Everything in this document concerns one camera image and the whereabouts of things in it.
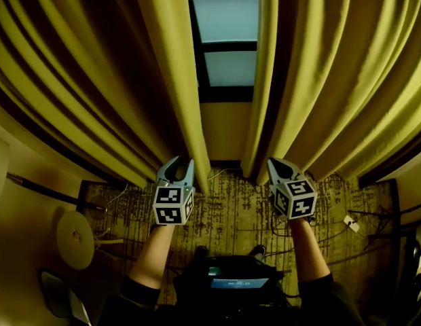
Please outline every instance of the blue display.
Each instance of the blue display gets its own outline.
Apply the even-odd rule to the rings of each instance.
[[[213,289],[260,289],[268,278],[260,279],[213,279],[210,287]]]

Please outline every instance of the window pane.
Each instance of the window pane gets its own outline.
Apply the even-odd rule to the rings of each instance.
[[[205,53],[211,86],[254,86],[256,51]]]
[[[259,0],[194,0],[202,42],[257,41]]]

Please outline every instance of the white plug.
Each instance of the white plug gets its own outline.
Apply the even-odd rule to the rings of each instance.
[[[348,215],[345,217],[344,223],[346,223],[349,226],[349,228],[355,233],[357,233],[360,229],[359,224],[357,222],[354,222],[354,220],[351,219]]]

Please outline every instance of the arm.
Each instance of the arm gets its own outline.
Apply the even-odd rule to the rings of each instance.
[[[308,222],[301,218],[289,221],[289,225],[295,247],[298,281],[304,283],[330,275],[330,269]]]
[[[173,225],[153,230],[129,273],[132,280],[151,289],[160,289],[174,231]]]
[[[140,252],[129,275],[125,277],[120,296],[105,302],[98,326],[143,325],[151,320],[151,313],[159,297],[165,263],[170,250],[173,225],[157,226]]]
[[[364,325],[345,288],[333,281],[314,232],[305,219],[290,220],[299,294],[302,299],[302,324]]]

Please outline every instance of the round white object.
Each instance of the round white object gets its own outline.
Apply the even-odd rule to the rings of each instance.
[[[90,224],[81,213],[64,213],[56,228],[56,244],[68,266],[82,270],[90,265],[94,254],[94,237]]]

